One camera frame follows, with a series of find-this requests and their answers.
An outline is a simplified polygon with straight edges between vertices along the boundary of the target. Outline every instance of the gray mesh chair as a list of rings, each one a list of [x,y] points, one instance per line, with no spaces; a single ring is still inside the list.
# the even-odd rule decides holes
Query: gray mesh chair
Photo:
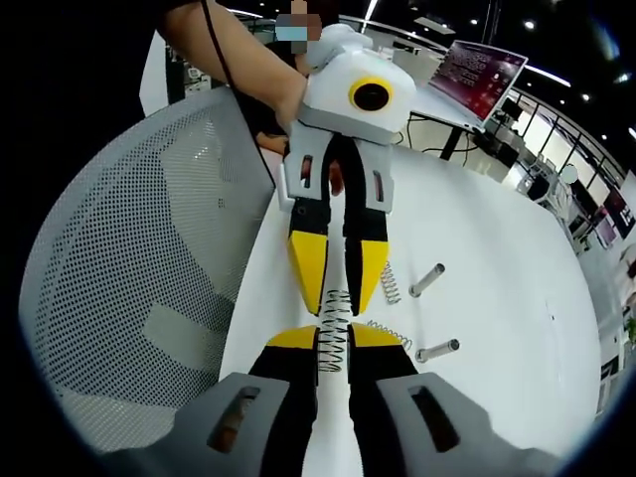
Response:
[[[111,142],[49,213],[20,321],[97,452],[148,445],[219,377],[273,192],[232,93],[191,96]]]

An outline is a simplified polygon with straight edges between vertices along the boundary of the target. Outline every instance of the wire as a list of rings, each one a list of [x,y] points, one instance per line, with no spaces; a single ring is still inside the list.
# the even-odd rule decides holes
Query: wire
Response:
[[[466,167],[466,163],[468,162],[468,145],[469,144],[470,144],[470,141],[468,140],[468,133],[466,133],[466,156],[465,156],[466,158],[464,159],[464,163],[461,165],[461,167]]]
[[[412,122],[423,122],[423,121],[429,121],[430,119],[426,118],[426,117],[413,117],[412,113],[409,115],[408,117],[408,122],[406,123],[406,135],[408,136],[408,147],[410,149],[413,148],[413,143],[410,140],[410,124]]]
[[[242,108],[240,107],[240,103],[238,101],[239,89],[237,88],[237,85],[235,84],[235,81],[232,78],[232,74],[230,73],[230,68],[228,68],[228,63],[226,62],[226,57],[224,56],[223,51],[221,50],[219,39],[217,38],[217,34],[215,33],[215,28],[212,26],[212,17],[210,16],[210,7],[208,7],[207,0],[201,0],[201,6],[203,8],[204,17],[206,18],[206,25],[208,26],[208,32],[210,33],[210,38],[212,38],[212,43],[215,46],[215,50],[217,50],[217,56],[219,57],[219,61],[221,62],[221,68],[223,68],[223,73],[226,75],[226,80],[228,81],[228,85],[230,86],[232,93],[237,99],[238,110],[240,111],[240,114],[242,115],[243,120],[247,122],[245,118],[245,114],[242,111]],[[254,147],[256,148],[256,151],[258,152],[258,155],[260,156],[260,160],[262,161],[262,166],[265,168],[265,171],[267,172],[267,175],[269,176],[269,180],[271,181],[271,184],[275,185],[276,183],[274,182],[274,178],[271,175],[269,168],[267,167],[265,158],[262,157],[262,152],[260,152],[260,147],[258,146],[258,143],[256,142],[256,138],[252,134],[250,134],[249,137],[251,137]]]
[[[471,147],[470,149],[455,149],[452,153],[453,154],[456,153],[456,152],[466,152],[466,153],[468,153],[468,152],[472,152],[472,151],[474,151],[476,149],[479,149],[479,146],[474,146],[474,147]],[[443,149],[439,148],[439,147],[429,147],[428,149],[424,149],[421,152],[428,152],[428,151],[443,151]]]
[[[412,116],[408,117],[408,122],[406,123],[406,135],[408,136],[408,148],[412,149],[413,148],[413,143],[410,140],[410,122],[412,120]]]

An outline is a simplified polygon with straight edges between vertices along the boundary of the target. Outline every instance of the desk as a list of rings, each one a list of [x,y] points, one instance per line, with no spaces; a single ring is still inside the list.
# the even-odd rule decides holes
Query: desk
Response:
[[[411,358],[417,348],[458,339],[459,351],[417,369],[438,373],[484,407],[516,447],[566,455],[593,422],[600,358],[587,284],[557,221],[486,177],[409,149],[396,149],[392,174],[390,261],[402,301],[388,305],[378,288],[356,321],[412,339]],[[325,290],[346,289],[343,195],[332,210]],[[287,231],[274,198],[241,284],[221,377],[247,372],[276,333],[319,324],[291,274]],[[444,275],[410,298],[408,286],[437,262]],[[362,476],[346,373],[319,380],[303,475]]]
[[[463,131],[483,130],[481,121],[471,116],[466,108],[429,84],[417,87],[411,114],[452,127],[446,145],[439,155],[440,159],[446,161],[457,148],[457,141]]]

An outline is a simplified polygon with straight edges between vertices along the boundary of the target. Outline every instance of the ceiling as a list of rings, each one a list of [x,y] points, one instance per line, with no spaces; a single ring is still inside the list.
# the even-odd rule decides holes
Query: ceiling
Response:
[[[370,0],[340,0],[341,14],[364,18]],[[229,8],[275,18],[289,0],[220,0]],[[416,32],[444,46],[481,42],[489,4],[501,13],[493,45],[530,58],[530,65],[571,83],[564,86],[524,71],[517,86],[584,127],[625,168],[636,172],[636,2],[619,0],[378,0],[372,20]],[[420,16],[445,23],[442,35],[413,22]],[[535,22],[528,30],[524,22]],[[631,79],[617,83],[621,75]],[[582,99],[589,95],[589,101]]]

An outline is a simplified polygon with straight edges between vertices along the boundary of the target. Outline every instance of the metal coil spring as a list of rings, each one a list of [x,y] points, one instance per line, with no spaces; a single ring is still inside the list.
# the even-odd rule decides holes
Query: metal coil spring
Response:
[[[347,348],[347,325],[344,316],[351,313],[351,297],[345,290],[329,290],[318,336],[318,370],[327,373],[342,371]]]
[[[382,271],[380,275],[380,283],[382,284],[382,289],[385,292],[385,297],[387,298],[387,302],[390,305],[395,305],[396,303],[401,302],[401,297],[399,296],[398,284],[396,283],[396,278],[394,277],[394,271],[391,269],[391,264],[387,262],[387,266]]]
[[[394,330],[387,328],[386,326],[383,326],[376,321],[373,321],[373,320],[368,321],[367,326],[372,326],[374,328],[377,328],[378,330],[382,330],[386,333],[389,333],[390,335],[395,336],[396,338],[400,340],[401,345],[404,347],[405,351],[410,350],[410,347],[413,346],[413,342],[410,338],[407,338],[406,336],[396,333]]]

